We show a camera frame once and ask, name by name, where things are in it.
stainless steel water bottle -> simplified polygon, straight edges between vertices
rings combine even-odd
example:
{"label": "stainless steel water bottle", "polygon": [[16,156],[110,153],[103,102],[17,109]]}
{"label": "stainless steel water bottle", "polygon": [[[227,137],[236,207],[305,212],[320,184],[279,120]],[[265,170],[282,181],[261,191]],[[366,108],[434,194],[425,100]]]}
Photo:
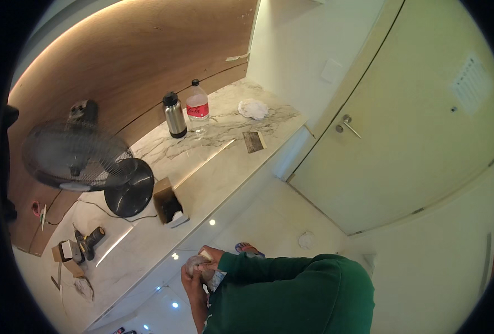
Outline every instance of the stainless steel water bottle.
{"label": "stainless steel water bottle", "polygon": [[174,91],[170,91],[163,97],[163,113],[169,126],[169,133],[173,138],[182,138],[188,133],[182,113],[182,104]]}

light switch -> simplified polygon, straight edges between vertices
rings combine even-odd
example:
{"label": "light switch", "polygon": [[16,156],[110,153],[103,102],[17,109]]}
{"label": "light switch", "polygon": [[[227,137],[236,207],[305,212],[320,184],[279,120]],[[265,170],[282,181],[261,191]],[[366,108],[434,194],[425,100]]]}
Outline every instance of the light switch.
{"label": "light switch", "polygon": [[329,58],[329,60],[326,61],[325,68],[323,69],[323,72],[321,72],[321,77],[331,84],[333,84],[337,77],[338,74],[341,71],[341,65],[334,59]]}

crumpled paper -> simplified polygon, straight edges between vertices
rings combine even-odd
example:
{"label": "crumpled paper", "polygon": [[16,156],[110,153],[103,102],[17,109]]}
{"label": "crumpled paper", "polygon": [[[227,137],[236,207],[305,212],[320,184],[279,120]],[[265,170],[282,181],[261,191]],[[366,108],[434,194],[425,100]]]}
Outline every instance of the crumpled paper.
{"label": "crumpled paper", "polygon": [[267,104],[253,98],[248,98],[239,102],[238,111],[244,117],[251,117],[257,121],[265,118],[269,114]]}

black bottle cap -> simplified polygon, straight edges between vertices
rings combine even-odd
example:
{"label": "black bottle cap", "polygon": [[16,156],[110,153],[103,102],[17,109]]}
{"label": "black bottle cap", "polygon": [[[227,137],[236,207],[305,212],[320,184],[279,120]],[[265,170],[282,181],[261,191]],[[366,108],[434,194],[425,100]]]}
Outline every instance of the black bottle cap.
{"label": "black bottle cap", "polygon": [[178,102],[178,95],[174,91],[170,91],[163,97],[163,105],[172,107]]}

flip flop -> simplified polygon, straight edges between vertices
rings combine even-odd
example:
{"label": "flip flop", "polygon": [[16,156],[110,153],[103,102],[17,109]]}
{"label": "flip flop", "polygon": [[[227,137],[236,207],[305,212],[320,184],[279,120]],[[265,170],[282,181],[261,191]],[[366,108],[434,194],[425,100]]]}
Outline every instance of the flip flop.
{"label": "flip flop", "polygon": [[266,255],[264,253],[262,253],[261,251],[257,250],[253,245],[251,245],[250,243],[238,243],[236,244],[236,246],[234,246],[234,249],[238,252],[238,253],[241,253],[241,252],[245,252],[247,249],[249,248],[253,248],[255,251],[257,251],[257,253],[263,257],[266,257]]}

